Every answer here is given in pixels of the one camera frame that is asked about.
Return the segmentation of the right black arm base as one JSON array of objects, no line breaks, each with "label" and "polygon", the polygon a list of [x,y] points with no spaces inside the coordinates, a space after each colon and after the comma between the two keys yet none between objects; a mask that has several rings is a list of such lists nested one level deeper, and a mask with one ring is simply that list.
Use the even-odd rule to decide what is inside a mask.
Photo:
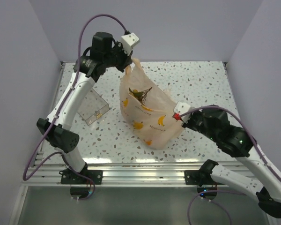
[{"label": "right black arm base", "polygon": [[198,170],[185,170],[184,179],[186,185],[218,185],[221,183],[215,182],[211,178],[212,170],[219,165],[217,162],[208,159]]}]

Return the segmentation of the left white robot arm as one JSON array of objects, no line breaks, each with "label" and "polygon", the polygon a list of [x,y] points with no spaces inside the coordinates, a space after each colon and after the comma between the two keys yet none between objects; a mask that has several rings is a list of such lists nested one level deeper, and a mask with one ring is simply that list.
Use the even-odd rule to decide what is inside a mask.
[{"label": "left white robot arm", "polygon": [[140,42],[135,33],[126,32],[119,41],[112,34],[98,32],[93,36],[92,46],[88,47],[74,66],[74,71],[61,99],[46,119],[38,119],[37,127],[50,145],[60,150],[73,172],[71,178],[77,184],[87,181],[86,162],[77,148],[79,135],[70,129],[74,117],[99,77],[106,69],[116,68],[124,72],[132,63],[133,48]]}]

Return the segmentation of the brown longan bunch with leaves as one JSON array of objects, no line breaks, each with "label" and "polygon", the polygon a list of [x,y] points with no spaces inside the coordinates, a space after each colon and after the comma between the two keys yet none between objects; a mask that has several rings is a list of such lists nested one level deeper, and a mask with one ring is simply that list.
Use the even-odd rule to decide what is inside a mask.
[{"label": "brown longan bunch with leaves", "polygon": [[147,94],[152,90],[152,87],[143,91],[132,90],[129,88],[129,93],[135,97],[141,104],[145,104]]}]

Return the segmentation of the orange translucent plastic bag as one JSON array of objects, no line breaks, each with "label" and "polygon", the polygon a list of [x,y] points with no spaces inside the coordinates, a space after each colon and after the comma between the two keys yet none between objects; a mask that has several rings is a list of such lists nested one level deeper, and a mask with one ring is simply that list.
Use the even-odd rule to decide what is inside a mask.
[{"label": "orange translucent plastic bag", "polygon": [[[132,59],[134,67],[128,66],[121,78],[119,100],[121,114],[141,141],[151,149],[162,149],[180,136],[184,130],[182,122],[173,118],[174,102],[145,74],[138,59]],[[152,87],[145,104],[141,104],[129,93],[129,88],[143,91]]]}]

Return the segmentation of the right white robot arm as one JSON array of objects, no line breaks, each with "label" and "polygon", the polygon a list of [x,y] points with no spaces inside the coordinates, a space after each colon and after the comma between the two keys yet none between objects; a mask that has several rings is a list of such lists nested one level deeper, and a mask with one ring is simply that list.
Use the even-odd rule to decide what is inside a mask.
[{"label": "right white robot arm", "polygon": [[185,172],[185,182],[194,181],[200,187],[224,184],[249,197],[268,215],[281,218],[281,172],[274,166],[248,129],[231,125],[231,111],[216,105],[178,110],[175,119],[182,127],[204,135],[230,157],[243,164],[255,176],[248,178],[233,172],[220,163],[208,159],[196,172]]}]

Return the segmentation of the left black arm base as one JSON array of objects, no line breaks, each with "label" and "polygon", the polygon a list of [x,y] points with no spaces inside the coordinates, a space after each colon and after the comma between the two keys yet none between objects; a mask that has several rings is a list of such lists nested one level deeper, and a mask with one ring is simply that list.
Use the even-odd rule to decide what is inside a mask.
[{"label": "left black arm base", "polygon": [[59,171],[59,174],[61,175],[60,183],[64,185],[101,185],[103,179],[102,170],[89,170],[87,168],[83,168],[81,172],[74,172],[68,168]]}]

